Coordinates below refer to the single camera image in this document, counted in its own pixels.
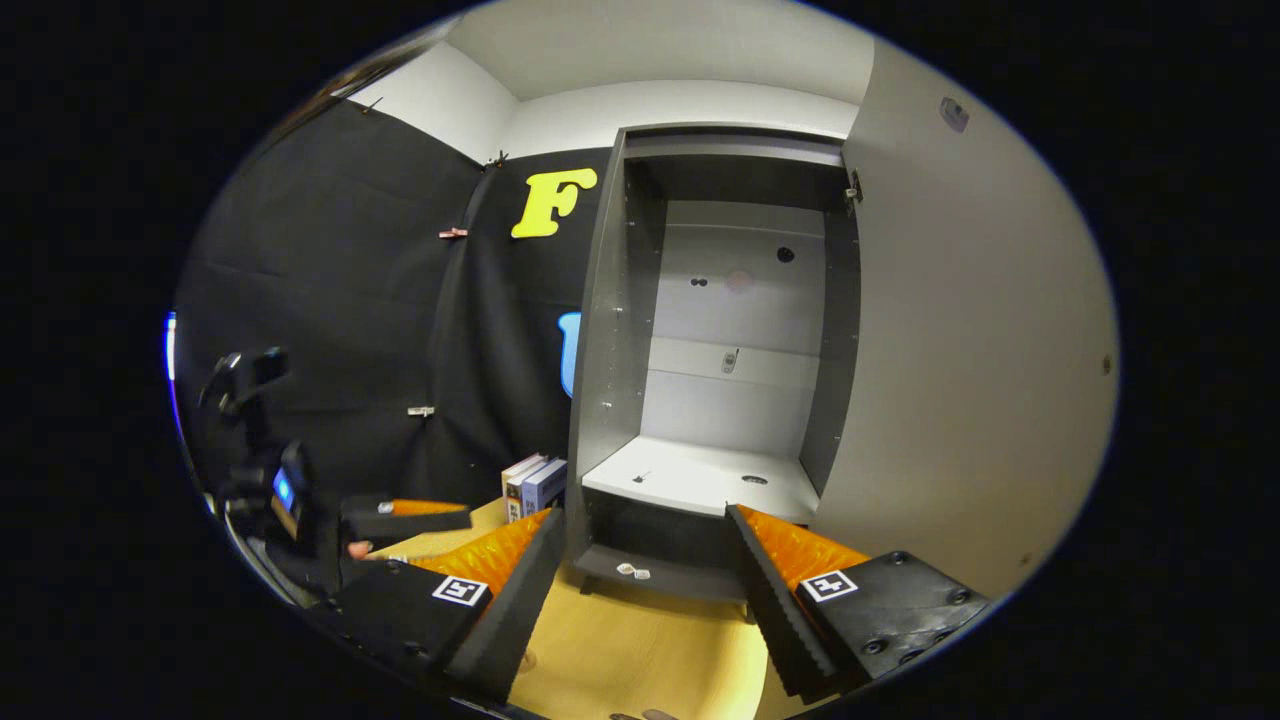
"small screen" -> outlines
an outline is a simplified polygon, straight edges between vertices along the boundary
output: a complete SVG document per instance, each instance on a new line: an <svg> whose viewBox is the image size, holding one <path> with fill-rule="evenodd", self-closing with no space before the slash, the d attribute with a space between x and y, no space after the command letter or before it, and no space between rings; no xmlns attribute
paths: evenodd
<svg viewBox="0 0 1280 720"><path fill-rule="evenodd" d="M275 488L275 497L280 498L284 509L293 512L293 486L289 484L289 478L284 474L284 468L280 468L275 473L275 480L271 483Z"/></svg>

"black curtain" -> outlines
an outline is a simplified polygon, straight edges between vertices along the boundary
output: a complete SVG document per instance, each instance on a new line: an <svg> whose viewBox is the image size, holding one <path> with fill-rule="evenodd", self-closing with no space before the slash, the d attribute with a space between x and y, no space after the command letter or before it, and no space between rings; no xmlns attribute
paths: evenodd
<svg viewBox="0 0 1280 720"><path fill-rule="evenodd" d="M556 322L581 305L611 150L484 168L361 110L344 101L289 133L210 209L175 302L187 438L216 486L243 439L192 410L196 395L221 355L279 345L292 377L269 396L273 428L307 445L326 510L361 492L475 507L504 466L567 454ZM512 238L526 178L579 168L600 182L559 231ZM440 238L468 204L468 236ZM422 405L435 415L407 414Z"/></svg>

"wooden floor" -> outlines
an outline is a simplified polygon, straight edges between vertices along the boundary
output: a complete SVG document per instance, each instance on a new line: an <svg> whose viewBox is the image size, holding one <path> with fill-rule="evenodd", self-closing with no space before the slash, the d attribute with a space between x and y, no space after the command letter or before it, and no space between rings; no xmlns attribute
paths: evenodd
<svg viewBox="0 0 1280 720"><path fill-rule="evenodd" d="M439 555L499 527L502 500L471 514L472 528L425 533L370 557ZM594 585L562 566L529 641L509 702L547 717L778 720L805 707L782 692L760 630L742 606Z"/></svg>

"metal bracket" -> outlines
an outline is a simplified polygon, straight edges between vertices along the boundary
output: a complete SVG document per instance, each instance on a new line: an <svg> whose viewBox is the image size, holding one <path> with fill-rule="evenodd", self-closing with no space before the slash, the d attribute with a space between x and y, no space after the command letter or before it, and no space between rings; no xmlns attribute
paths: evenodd
<svg viewBox="0 0 1280 720"><path fill-rule="evenodd" d="M854 217L854 202L863 201L863 181L858 177L858 170L849 170L849 184L845 188L845 214Z"/></svg>
<svg viewBox="0 0 1280 720"><path fill-rule="evenodd" d="M733 374L733 368L737 366L737 354L741 352L741 351L742 351L742 348L739 347L733 352L726 352L724 354L724 360L721 363L721 372L722 373L724 373L726 375Z"/></svg>
<svg viewBox="0 0 1280 720"><path fill-rule="evenodd" d="M942 104L938 105L938 114L942 115L942 119L946 120L947 126L956 132L964 132L965 126L969 124L968 110L961 108L960 104L951 97L942 99Z"/></svg>

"white ceiling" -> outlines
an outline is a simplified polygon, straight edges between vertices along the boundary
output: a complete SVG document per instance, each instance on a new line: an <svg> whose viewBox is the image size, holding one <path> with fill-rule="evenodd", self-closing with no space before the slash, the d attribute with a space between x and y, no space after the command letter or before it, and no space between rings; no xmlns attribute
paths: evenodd
<svg viewBox="0 0 1280 720"><path fill-rule="evenodd" d="M648 79L786 87L860 105L873 40L788 0L499 0L448 36L517 100Z"/></svg>

